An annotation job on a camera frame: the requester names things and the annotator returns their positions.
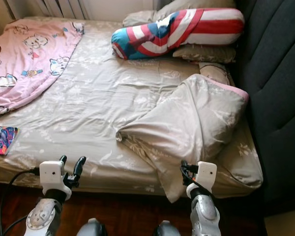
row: wooden floor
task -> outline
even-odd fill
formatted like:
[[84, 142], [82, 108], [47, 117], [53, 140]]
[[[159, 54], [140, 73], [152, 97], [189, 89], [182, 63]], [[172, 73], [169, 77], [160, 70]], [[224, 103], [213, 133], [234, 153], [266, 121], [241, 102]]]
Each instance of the wooden floor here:
[[[5, 187], [0, 184], [0, 198]], [[41, 196], [40, 189], [13, 187], [3, 208], [3, 227], [28, 214]], [[234, 202], [237, 201], [232, 199], [219, 203], [222, 235], [264, 235], [262, 217], [249, 214], [242, 207], [231, 207]], [[76, 235], [89, 218], [95, 217], [106, 225], [109, 236], [151, 236], [162, 220], [171, 221], [182, 236], [190, 236], [190, 212], [189, 199], [170, 204], [165, 197], [74, 192], [63, 207], [57, 235]], [[22, 236], [24, 232], [25, 223], [21, 222], [8, 235]]]

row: dark gray headboard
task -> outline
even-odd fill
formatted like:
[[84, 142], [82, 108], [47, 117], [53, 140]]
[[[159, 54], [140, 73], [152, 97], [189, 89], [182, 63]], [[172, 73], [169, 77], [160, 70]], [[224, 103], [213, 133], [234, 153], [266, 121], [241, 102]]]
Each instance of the dark gray headboard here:
[[269, 204], [295, 194], [295, 0], [238, 0], [245, 16], [236, 85], [247, 91], [247, 117]]

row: mattress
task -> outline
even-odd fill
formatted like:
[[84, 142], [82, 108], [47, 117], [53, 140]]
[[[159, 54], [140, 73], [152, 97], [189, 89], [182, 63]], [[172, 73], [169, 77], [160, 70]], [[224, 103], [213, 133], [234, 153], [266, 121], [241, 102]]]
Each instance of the mattress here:
[[[172, 57], [119, 59], [113, 55], [111, 36], [121, 23], [75, 21], [85, 23], [85, 35], [62, 75], [30, 104], [0, 116], [0, 125], [21, 131], [9, 154], [0, 156], [0, 182], [65, 154], [69, 173], [80, 156], [87, 157], [80, 191], [164, 195], [156, 170], [117, 142], [116, 132], [198, 74], [199, 66]], [[244, 120], [241, 123], [244, 129], [235, 131], [237, 141], [228, 146], [238, 158], [217, 159], [216, 197], [246, 195], [263, 181], [249, 128]], [[39, 178], [23, 175], [15, 183], [38, 187]]]

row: black cable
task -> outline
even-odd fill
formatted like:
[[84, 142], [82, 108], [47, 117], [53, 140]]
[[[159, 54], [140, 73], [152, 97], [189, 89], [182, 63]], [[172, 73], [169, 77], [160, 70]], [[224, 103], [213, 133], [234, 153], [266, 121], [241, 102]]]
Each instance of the black cable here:
[[230, 230], [229, 230], [229, 224], [228, 224], [228, 218], [226, 217], [226, 214], [224, 213], [224, 210], [223, 210], [223, 208], [220, 206], [220, 204], [219, 204], [219, 202], [216, 200], [216, 198], [215, 198], [215, 196], [210, 192], [210, 191], [208, 191], [206, 188], [204, 188], [201, 184], [199, 184], [199, 183], [197, 183], [196, 181], [194, 181], [192, 178], [190, 178], [186, 173], [185, 173], [185, 171], [183, 171], [183, 169], [182, 168], [186, 168], [187, 166], [184, 166], [184, 165], [181, 165], [180, 166], [180, 171], [182, 172], [182, 174], [184, 175], [184, 176], [186, 176], [192, 183], [194, 183], [195, 185], [197, 185], [199, 188], [200, 188], [200, 190], [202, 191], [202, 192], [204, 192], [204, 194], [206, 194], [206, 195], [208, 195], [208, 196], [210, 196], [211, 198], [212, 198], [212, 201], [213, 201], [213, 203], [214, 203], [214, 205], [219, 209], [219, 212], [220, 212], [220, 216], [222, 217], [222, 221], [224, 221], [224, 227], [227, 229], [227, 231], [228, 231], [228, 233], [227, 233], [227, 235], [229, 235], [229, 232], [230, 232]]
[[11, 224], [4, 232], [1, 236], [5, 236], [6, 233], [12, 229], [15, 225], [17, 225], [18, 223], [20, 223], [22, 220], [25, 220], [28, 217], [28, 215], [23, 216], [21, 219], [18, 219], [17, 221], [13, 222], [13, 224]]
[[2, 207], [3, 207], [3, 203], [4, 203], [4, 198], [6, 196], [6, 194], [8, 193], [9, 188], [11, 187], [11, 185], [13, 184], [13, 182], [16, 180], [16, 178], [22, 174], [25, 173], [32, 173], [37, 175], [37, 168], [31, 169], [31, 170], [27, 170], [27, 171], [21, 171], [19, 173], [17, 173], [13, 179], [10, 181], [10, 183], [8, 184], [8, 186], [6, 187], [2, 197], [1, 197], [1, 201], [0, 201], [0, 235], [2, 236]]
[[210, 193], [210, 191], [208, 191], [206, 188], [204, 188], [201, 184], [197, 183], [196, 181], [194, 181], [192, 178], [190, 178], [186, 173], [185, 171], [182, 169], [183, 167], [186, 167], [186, 166], [180, 166], [180, 171], [182, 172], [182, 174], [184, 176], [186, 176], [186, 178], [188, 178], [192, 183], [194, 183], [195, 185], [197, 185], [200, 190], [203, 192], [203, 194], [205, 195], [208, 195], [212, 198], [212, 200], [215, 199], [214, 195]]

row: pink blanket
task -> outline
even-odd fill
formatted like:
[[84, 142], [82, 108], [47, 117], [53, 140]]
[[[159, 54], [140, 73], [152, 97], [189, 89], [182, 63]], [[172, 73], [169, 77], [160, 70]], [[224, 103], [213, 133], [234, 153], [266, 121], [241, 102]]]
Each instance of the pink blanket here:
[[62, 74], [84, 24], [18, 20], [0, 36], [0, 115], [22, 107]]

